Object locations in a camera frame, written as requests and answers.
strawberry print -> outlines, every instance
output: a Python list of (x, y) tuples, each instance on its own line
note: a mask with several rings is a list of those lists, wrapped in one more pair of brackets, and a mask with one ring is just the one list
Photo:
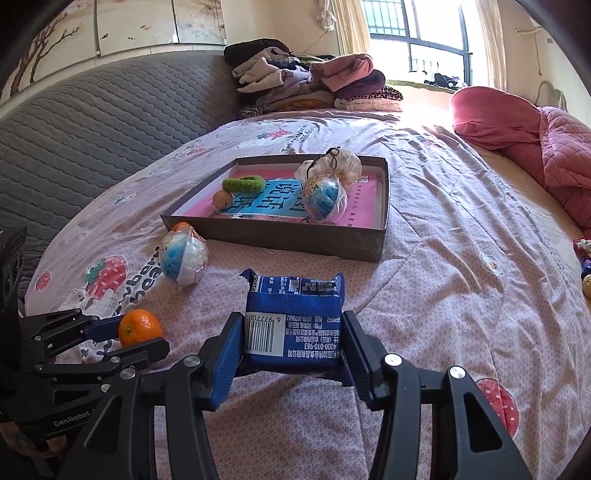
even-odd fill
[(86, 274), (86, 291), (91, 297), (101, 300), (107, 290), (116, 292), (127, 278), (127, 263), (121, 255), (101, 259)]
[(507, 429), (509, 435), (513, 437), (519, 426), (519, 411), (511, 394), (492, 378), (481, 378), (476, 382), (476, 385), (478, 385), (488, 403), (491, 404), (492, 409)]
[(37, 280), (37, 282), (35, 282), (35, 290), (36, 291), (41, 291), (43, 290), (45, 287), (47, 287), (47, 284), (51, 281), (51, 272), (49, 270), (45, 270), (41, 276), (39, 277), (39, 279)]
[(291, 133), (292, 132), (280, 128), (279, 130), (275, 130), (274, 132), (266, 132), (264, 134), (259, 134), (256, 136), (256, 138), (259, 140), (262, 140), (263, 138), (271, 138), (273, 140), (276, 140), (277, 138), (281, 138), (286, 135), (291, 135)]

folded clothes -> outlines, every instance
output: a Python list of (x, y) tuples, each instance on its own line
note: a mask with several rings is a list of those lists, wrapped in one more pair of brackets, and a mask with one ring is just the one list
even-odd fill
[(334, 105), (332, 103), (326, 103), (322, 100), (317, 100), (314, 98), (308, 98), (306, 100), (294, 100), (287, 105), (282, 106), (279, 108), (279, 112), (292, 112), (294, 110), (317, 110), (319, 108), (332, 108)]
[(389, 98), (366, 98), (357, 100), (335, 100), (335, 107), (340, 110), (349, 110), (351, 112), (402, 112), (400, 101)]
[(279, 70), (279, 68), (275, 67), (274, 65), (269, 65), (267, 63), (267, 59), (265, 57), (261, 57), (256, 61), (252, 68), (248, 70), (248, 72), (240, 77), (240, 83), (244, 85), (245, 83), (258, 82), (259, 80), (262, 80), (267, 75), (270, 75), (277, 70)]
[(264, 115), (265, 111), (259, 106), (246, 105), (238, 110), (238, 119), (244, 120), (253, 116)]
[(285, 107), (286, 105), (290, 105), (294, 102), (301, 102), (304, 100), (315, 100), (316, 102), (320, 102), (326, 106), (332, 106), (335, 101), (335, 96), (327, 92), (326, 90), (317, 90), (316, 92), (306, 93), (304, 95), (296, 95), (293, 97), (285, 98), (283, 100), (279, 100), (277, 102), (269, 103), (264, 105), (265, 112), (276, 112)]
[(228, 45), (224, 48), (223, 56), (226, 63), (230, 64), (234, 69), (268, 47), (277, 47), (282, 51), (290, 51), (287, 45), (279, 40), (274, 38), (259, 38), (257, 40)]
[(279, 69), (297, 70), (297, 67), (301, 67), (304, 70), (310, 70), (310, 67), (300, 62), (297, 57), (287, 57), (282, 60), (269, 60), (268, 63)]
[(342, 110), (380, 110), (385, 112), (402, 112), (400, 101), (403, 100), (402, 93), (384, 85), (380, 90), (366, 95), (335, 100), (335, 107)]
[(375, 93), (386, 85), (386, 77), (379, 70), (374, 70), (367, 77), (354, 81), (344, 88), (337, 90), (337, 98), (351, 98)]
[(298, 55), (297, 57), (300, 60), (300, 62), (308, 64), (308, 65), (311, 65), (311, 64), (317, 63), (317, 62), (322, 63), (322, 62), (326, 61), (326, 59), (323, 59), (320, 57), (314, 57), (313, 55)]
[(310, 65), (314, 82), (324, 83), (331, 92), (367, 77), (374, 70), (374, 60), (366, 53), (345, 55)]
[(232, 70), (232, 76), (234, 78), (240, 78), (244, 75), (248, 70), (254, 67), (255, 63), (258, 62), (260, 58), (266, 58), (267, 60), (281, 60), (286, 57), (289, 57), (288, 53), (285, 53), (283, 50), (280, 50), (277, 47), (268, 47), (265, 50), (260, 51), (256, 55), (252, 56), (247, 61), (241, 63), (238, 67)]
[(400, 93), (398, 90), (396, 90), (396, 88), (391, 87), (390, 85), (384, 85), (383, 87), (380, 88), (380, 90), (378, 90), (377, 92), (374, 93), (367, 93), (365, 95), (359, 95), (359, 96), (355, 96), (355, 97), (348, 97), (346, 99), (342, 99), (345, 101), (350, 101), (350, 100), (358, 100), (358, 99), (373, 99), (373, 98), (385, 98), (385, 99), (389, 99), (389, 100), (404, 100), (404, 97), (402, 96), (402, 93)]
[(256, 101), (256, 104), (259, 106), (264, 106), (269, 103), (278, 102), (279, 100), (283, 100), (285, 98), (296, 95), (305, 95), (306, 93), (312, 93), (318, 90), (324, 90), (323, 85), (319, 85), (318, 83), (310, 83), (310, 79), (306, 79), (289, 87), (286, 87), (285, 85), (275, 87), (271, 89), (270, 92), (260, 97)]
[(259, 80), (258, 82), (252, 82), (245, 87), (239, 88), (238, 92), (240, 93), (253, 93), (253, 92), (260, 92), (263, 90), (269, 90), (273, 87), (285, 86), (285, 88), (289, 88), (290, 86), (303, 82), (308, 81), (310, 79), (310, 72), (305, 72), (301, 70), (277, 70), (276, 72), (267, 75), (263, 79)]

pink sweater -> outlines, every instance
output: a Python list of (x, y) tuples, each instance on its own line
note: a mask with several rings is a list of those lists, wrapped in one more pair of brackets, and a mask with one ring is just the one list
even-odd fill
[(332, 92), (367, 77), (373, 70), (374, 60), (366, 53), (336, 57), (310, 66), (312, 81), (324, 83)]

pink pillow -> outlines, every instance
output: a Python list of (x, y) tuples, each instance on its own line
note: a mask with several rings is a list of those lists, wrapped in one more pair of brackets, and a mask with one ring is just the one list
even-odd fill
[(540, 112), (516, 95), (489, 87), (463, 88), (449, 100), (449, 109), (454, 131), (487, 150), (540, 143)]

bed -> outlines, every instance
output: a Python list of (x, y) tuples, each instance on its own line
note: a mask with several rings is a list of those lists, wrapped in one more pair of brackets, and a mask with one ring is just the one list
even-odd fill
[[(418, 367), (463, 365), (493, 389), (534, 478), (554, 479), (591, 425), (591, 316), (572, 249), (580, 231), (508, 159), (476, 152), (450, 130), (446, 113), (428, 108), (274, 113), (227, 123), (112, 186), (61, 229), (32, 276), (26, 313), (78, 306), (106, 317), (148, 309), (163, 319), (171, 344), (154, 367), (165, 368), (217, 335), (230, 312), (243, 311), (248, 284), (238, 274), (245, 268), (323, 279), (342, 272), (345, 308), (367, 333)], [(334, 145), (388, 160), (389, 223), (379, 264), (209, 241), (201, 282), (173, 293), (157, 267), (166, 232), (159, 215), (168, 205), (236, 157), (322, 153)], [(91, 269), (110, 277), (92, 297)], [(116, 347), (86, 345), (59, 361), (93, 361)], [(360, 480), (369, 474), (381, 416), (351, 388), (262, 372), (236, 379), (230, 399), (206, 421), (223, 479)], [(423, 479), (428, 420), (421, 435)], [(156, 437), (158, 474), (167, 479), (161, 410)]]
[(230, 71), (219, 51), (125, 59), (0, 118), (0, 229), (28, 228), (21, 298), (47, 245), (94, 198), (236, 118)]

